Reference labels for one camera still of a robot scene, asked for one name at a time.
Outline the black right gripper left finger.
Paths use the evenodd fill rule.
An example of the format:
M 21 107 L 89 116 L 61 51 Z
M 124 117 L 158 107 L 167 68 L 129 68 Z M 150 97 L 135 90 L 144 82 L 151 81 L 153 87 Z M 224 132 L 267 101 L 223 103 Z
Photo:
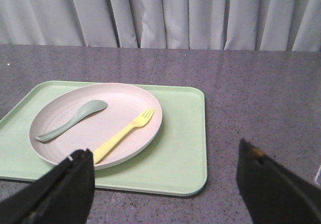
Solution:
M 76 150 L 36 182 L 1 201 L 1 223 L 86 223 L 94 189 L 93 155 Z

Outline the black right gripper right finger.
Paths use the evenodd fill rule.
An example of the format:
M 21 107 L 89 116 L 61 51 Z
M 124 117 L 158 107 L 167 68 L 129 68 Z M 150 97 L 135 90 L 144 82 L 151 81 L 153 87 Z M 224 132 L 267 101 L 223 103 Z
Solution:
M 253 223 L 320 223 L 320 188 L 245 139 L 239 143 L 237 185 Z

